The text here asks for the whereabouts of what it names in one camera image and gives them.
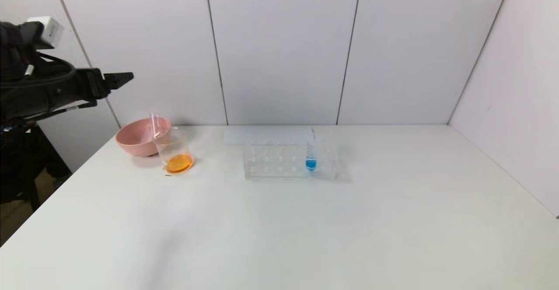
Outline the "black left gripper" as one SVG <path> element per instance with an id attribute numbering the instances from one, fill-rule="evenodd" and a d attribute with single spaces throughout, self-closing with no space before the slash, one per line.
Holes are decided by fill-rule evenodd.
<path id="1" fill-rule="evenodd" d="M 104 99 L 111 90 L 117 90 L 132 81 L 132 72 L 105 73 L 99 69 L 77 69 L 70 79 L 53 87 L 53 101 L 56 105 L 68 105 L 76 101 L 96 101 Z"/>

